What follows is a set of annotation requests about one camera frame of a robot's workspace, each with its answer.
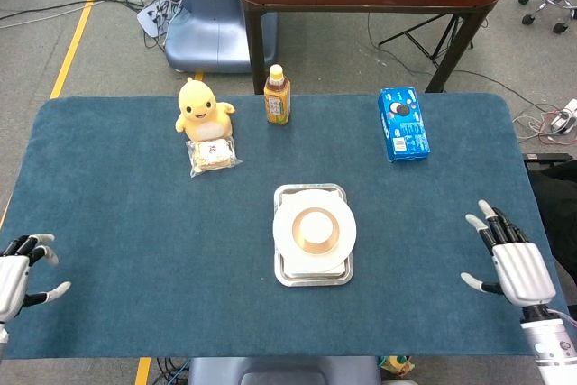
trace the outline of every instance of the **plastic bag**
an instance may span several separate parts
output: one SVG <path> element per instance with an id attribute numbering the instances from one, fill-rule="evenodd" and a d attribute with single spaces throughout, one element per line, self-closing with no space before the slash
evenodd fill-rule
<path id="1" fill-rule="evenodd" d="M 190 177 L 210 170 L 227 169 L 240 164 L 234 152 L 234 139 L 207 140 L 204 142 L 187 142 L 188 157 L 190 158 Z"/>

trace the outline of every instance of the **blue cookie box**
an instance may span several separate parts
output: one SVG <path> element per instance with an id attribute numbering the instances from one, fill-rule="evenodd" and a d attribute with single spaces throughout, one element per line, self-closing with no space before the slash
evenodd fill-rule
<path id="1" fill-rule="evenodd" d="M 422 160 L 430 152 L 423 117 L 413 87 L 380 91 L 379 111 L 389 161 Z"/>

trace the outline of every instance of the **metal tray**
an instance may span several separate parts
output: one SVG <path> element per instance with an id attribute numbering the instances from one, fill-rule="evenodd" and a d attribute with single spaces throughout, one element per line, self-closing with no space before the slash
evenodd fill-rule
<path id="1" fill-rule="evenodd" d="M 292 184 L 281 185 L 274 192 L 274 212 L 277 213 L 279 206 L 282 204 L 284 194 L 294 194 L 304 189 L 324 189 L 330 192 L 336 192 L 339 198 L 346 202 L 344 190 L 336 184 Z M 288 287 L 302 286 L 338 286 L 347 283 L 353 277 L 353 254 L 349 254 L 343 262 L 343 265 L 335 270 L 320 273 L 299 273 L 291 275 L 286 270 L 287 266 L 275 247 L 274 251 L 274 274 L 281 284 Z"/>

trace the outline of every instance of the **yellow plush toy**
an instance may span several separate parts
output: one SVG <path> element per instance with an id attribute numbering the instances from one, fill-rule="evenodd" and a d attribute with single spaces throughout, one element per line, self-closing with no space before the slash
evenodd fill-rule
<path id="1" fill-rule="evenodd" d="M 188 78 L 179 92 L 180 116 L 176 129 L 186 133 L 190 141 L 203 142 L 233 135 L 229 114 L 234 107 L 228 103 L 217 103 L 215 94 L 202 81 Z"/>

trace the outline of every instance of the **blue table mat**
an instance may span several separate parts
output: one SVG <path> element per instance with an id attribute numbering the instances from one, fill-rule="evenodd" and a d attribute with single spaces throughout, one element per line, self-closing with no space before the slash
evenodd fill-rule
<path id="1" fill-rule="evenodd" d="M 174 97 L 81 97 L 38 113 L 0 233 L 50 232 L 60 266 L 30 290 L 72 287 L 11 322 L 6 356 L 525 354 L 521 312 L 469 289 L 495 280 L 465 222 L 506 211 L 553 259 L 503 100 L 421 95 L 427 160 L 389 163 L 376 96 L 296 96 L 286 126 L 260 97 L 233 103 L 243 163 L 191 179 Z M 354 276 L 291 289 L 273 272 L 273 192 L 342 186 L 357 223 Z"/>

